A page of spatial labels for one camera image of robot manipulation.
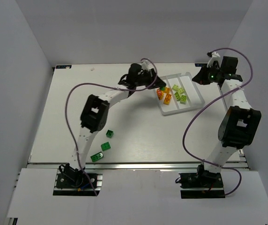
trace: purple cable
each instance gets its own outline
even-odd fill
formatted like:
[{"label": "purple cable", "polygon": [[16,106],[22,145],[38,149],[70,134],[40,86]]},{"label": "purple cable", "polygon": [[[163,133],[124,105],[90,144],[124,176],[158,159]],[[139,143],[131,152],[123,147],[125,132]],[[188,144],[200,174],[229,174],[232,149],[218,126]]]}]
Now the purple cable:
[{"label": "purple cable", "polygon": [[71,94],[73,93],[73,91],[74,91],[76,88],[81,87],[81,86],[83,86],[83,85],[94,85],[94,86],[98,86],[98,87],[102,87],[102,88],[108,88],[108,89],[112,89],[112,90],[133,91],[133,92],[136,92],[136,91],[143,91],[143,90],[146,90],[146,89],[150,88],[150,87],[153,86],[153,84],[156,82],[157,74],[158,74],[158,73],[157,73],[157,68],[156,68],[155,64],[154,64],[151,60],[149,60],[149,59],[147,59],[147,58],[142,58],[141,61],[143,61],[143,60],[147,60],[147,61],[149,61],[149,62],[153,65],[153,67],[154,67],[154,69],[155,69],[155,73],[156,73],[155,78],[154,78],[154,81],[153,81],[148,87],[146,87],[146,88],[139,89],[139,90],[130,90],[130,89],[120,89],[120,88],[115,88],[115,87],[109,87],[109,86],[105,86],[105,85],[101,85],[101,84],[97,84],[97,83],[80,83],[80,84],[74,86],[74,87],[70,90],[69,94],[67,95],[67,100],[66,100],[66,102],[65,102],[65,110],[64,110],[65,121],[66,121],[66,123],[67,123],[68,130],[69,130],[69,132],[70,132],[70,134],[71,134],[71,136],[72,136],[72,138],[73,138],[73,141],[74,141],[74,144],[75,144],[75,147],[76,147],[76,154],[77,154],[77,161],[78,161],[79,168],[81,169],[81,171],[82,171],[82,172],[85,174],[85,176],[87,177],[87,179],[88,179],[88,181],[89,181],[89,184],[91,185],[91,188],[93,189],[93,191],[94,191],[94,193],[95,193],[96,196],[97,196],[97,192],[96,192],[95,188],[93,187],[92,182],[90,181],[90,177],[89,177],[89,175],[84,171],[84,169],[83,169],[83,167],[82,167],[82,165],[81,165],[80,157],[79,157],[79,146],[78,146],[78,143],[77,143],[77,141],[76,141],[76,138],[75,138],[75,136],[74,136],[74,133],[73,133],[73,131],[72,131],[71,127],[70,127],[69,121],[68,121],[68,117],[67,117],[67,107],[68,107],[68,101],[69,101],[69,98],[70,98]]},{"label": "purple cable", "polygon": [[218,164],[209,162],[209,161],[207,161],[207,160],[205,160],[205,159],[201,159],[201,158],[199,158],[199,157],[193,155],[192,153],[190,153],[190,152],[187,150],[186,146],[185,146],[185,138],[186,138],[186,135],[187,135],[188,130],[189,130],[189,128],[191,127],[192,123],[195,121],[195,119],[196,119],[196,118],[197,118],[203,111],[205,111],[209,106],[211,106],[211,105],[212,105],[213,103],[215,103],[216,101],[218,101],[218,100],[222,99],[223,97],[225,97],[225,96],[227,96],[227,95],[229,95],[229,94],[231,94],[231,93],[233,93],[233,92],[235,92],[235,91],[237,91],[237,90],[239,90],[239,89],[245,87],[246,85],[248,85],[248,84],[251,82],[252,78],[253,78],[253,67],[252,67],[252,64],[251,64],[250,60],[249,60],[243,53],[241,53],[240,51],[237,51],[237,50],[235,50],[235,49],[233,49],[233,48],[218,48],[218,49],[213,50],[212,52],[216,52],[216,51],[219,51],[219,50],[231,50],[231,51],[237,52],[238,54],[242,55],[242,56],[246,59],[247,63],[248,63],[249,66],[250,66],[250,69],[251,69],[250,79],[249,79],[246,83],[242,84],[240,87],[235,88],[235,89],[233,89],[233,90],[230,90],[230,91],[228,91],[227,93],[221,95],[220,97],[217,97],[217,98],[214,99],[212,102],[210,102],[208,105],[206,105],[204,108],[202,108],[202,109],[201,109],[201,110],[200,110],[200,111],[193,117],[193,119],[192,119],[192,120],[190,121],[190,123],[188,124],[188,126],[187,126],[187,128],[186,128],[186,130],[185,130],[185,132],[184,132],[184,135],[183,135],[182,143],[183,143],[183,148],[184,148],[184,150],[185,150],[186,153],[187,153],[188,155],[190,155],[191,157],[193,157],[193,158],[195,158],[195,159],[197,159],[197,160],[199,160],[199,161],[202,161],[202,162],[204,162],[204,163],[208,163],[208,164],[211,164],[211,165],[215,165],[215,166],[221,167],[222,169],[230,169],[230,170],[234,170],[234,171],[236,171],[236,172],[239,174],[239,182],[238,182],[238,184],[236,185],[236,187],[235,187],[232,191],[230,191],[230,192],[228,192],[228,193],[225,194],[225,195],[230,195],[230,194],[232,194],[234,191],[236,191],[237,188],[240,186],[240,184],[241,184],[241,180],[242,180],[241,173],[240,173],[237,169],[235,169],[235,168],[232,168],[232,167],[228,167],[228,168],[227,168],[227,167],[223,167],[223,166],[220,166],[220,165],[218,165]]}]

